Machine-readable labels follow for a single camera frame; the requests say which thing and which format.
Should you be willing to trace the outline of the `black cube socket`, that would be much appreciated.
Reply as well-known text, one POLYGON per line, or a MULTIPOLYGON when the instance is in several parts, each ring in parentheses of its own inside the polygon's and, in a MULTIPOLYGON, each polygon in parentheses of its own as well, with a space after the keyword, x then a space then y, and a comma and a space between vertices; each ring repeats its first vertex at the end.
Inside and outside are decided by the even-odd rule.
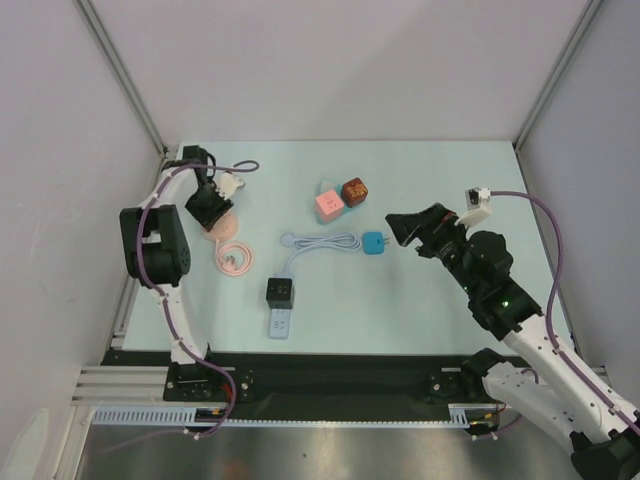
POLYGON ((292 310, 294 284, 289 277, 271 277, 267 281, 266 302, 272 310, 292 310))

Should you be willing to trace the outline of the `teal triangular power strip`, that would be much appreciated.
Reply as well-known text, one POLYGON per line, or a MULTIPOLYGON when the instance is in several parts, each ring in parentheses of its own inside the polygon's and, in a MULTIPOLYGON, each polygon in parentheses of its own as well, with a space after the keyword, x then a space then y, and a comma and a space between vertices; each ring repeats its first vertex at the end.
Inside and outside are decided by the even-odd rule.
POLYGON ((339 184, 321 180, 316 188, 314 212, 320 224, 329 224, 360 207, 368 199, 369 190, 360 177, 339 184))

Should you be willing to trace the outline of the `light blue power strip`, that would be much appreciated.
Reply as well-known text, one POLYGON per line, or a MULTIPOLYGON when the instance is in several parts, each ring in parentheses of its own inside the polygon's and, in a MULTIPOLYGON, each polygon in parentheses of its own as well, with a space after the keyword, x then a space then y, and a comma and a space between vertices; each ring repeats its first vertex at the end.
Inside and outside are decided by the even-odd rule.
MULTIPOLYGON (((291 273, 281 272, 273 277, 289 277, 291 273)), ((286 340, 289 338, 292 310, 272 310, 269 308, 268 336, 273 340, 286 340)))

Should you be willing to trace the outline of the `dark red cube socket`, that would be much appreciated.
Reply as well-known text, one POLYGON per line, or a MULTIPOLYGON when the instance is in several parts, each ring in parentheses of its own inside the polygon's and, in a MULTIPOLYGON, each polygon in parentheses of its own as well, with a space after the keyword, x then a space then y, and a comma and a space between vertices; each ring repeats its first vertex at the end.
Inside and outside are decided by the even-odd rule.
POLYGON ((340 196, 348 208, 354 208, 367 199, 368 193, 364 182, 359 177, 355 177, 341 186, 340 196))

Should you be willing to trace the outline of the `pink cube socket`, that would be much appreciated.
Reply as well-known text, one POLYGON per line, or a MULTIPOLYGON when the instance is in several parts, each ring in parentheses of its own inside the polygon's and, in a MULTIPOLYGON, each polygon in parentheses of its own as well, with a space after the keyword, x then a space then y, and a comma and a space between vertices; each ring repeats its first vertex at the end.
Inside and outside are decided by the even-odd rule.
POLYGON ((344 213, 345 204, 335 190, 328 190, 315 197, 314 209, 320 222, 326 224, 344 213))

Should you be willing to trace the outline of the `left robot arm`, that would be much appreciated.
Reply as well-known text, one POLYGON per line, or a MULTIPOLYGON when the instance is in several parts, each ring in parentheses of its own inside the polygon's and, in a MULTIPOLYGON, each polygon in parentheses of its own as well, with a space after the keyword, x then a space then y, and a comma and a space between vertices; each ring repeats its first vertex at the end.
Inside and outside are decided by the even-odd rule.
POLYGON ((171 363, 164 398, 207 400, 219 390, 232 395, 228 372, 215 366, 209 344, 195 333, 194 315, 182 281, 191 270, 191 251, 180 210, 206 232, 233 207, 214 180, 214 156, 199 145, 183 149, 182 158, 162 168, 149 197, 119 214, 126 268, 156 300, 171 339, 171 363))

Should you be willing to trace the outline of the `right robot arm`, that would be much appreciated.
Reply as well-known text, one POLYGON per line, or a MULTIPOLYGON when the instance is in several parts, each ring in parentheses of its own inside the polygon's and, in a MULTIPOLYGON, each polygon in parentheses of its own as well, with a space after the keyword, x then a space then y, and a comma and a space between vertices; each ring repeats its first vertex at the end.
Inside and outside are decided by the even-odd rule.
POLYGON ((639 409, 607 385, 548 327, 541 307, 510 276, 503 235, 469 233, 440 203, 385 218, 397 243, 437 259, 468 296, 474 320, 527 362, 534 376, 485 348, 464 366, 463 393, 514 408, 570 456, 583 479, 633 479, 639 473, 639 409))

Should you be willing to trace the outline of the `pink round power strip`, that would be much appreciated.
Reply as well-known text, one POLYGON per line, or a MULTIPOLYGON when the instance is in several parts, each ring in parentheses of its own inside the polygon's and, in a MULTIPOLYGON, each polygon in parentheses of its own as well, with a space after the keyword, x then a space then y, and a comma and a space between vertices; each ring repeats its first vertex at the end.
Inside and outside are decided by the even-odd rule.
POLYGON ((213 227, 204 232, 204 237, 210 242, 228 242, 238 231, 238 219, 232 211, 227 211, 218 219, 213 227))

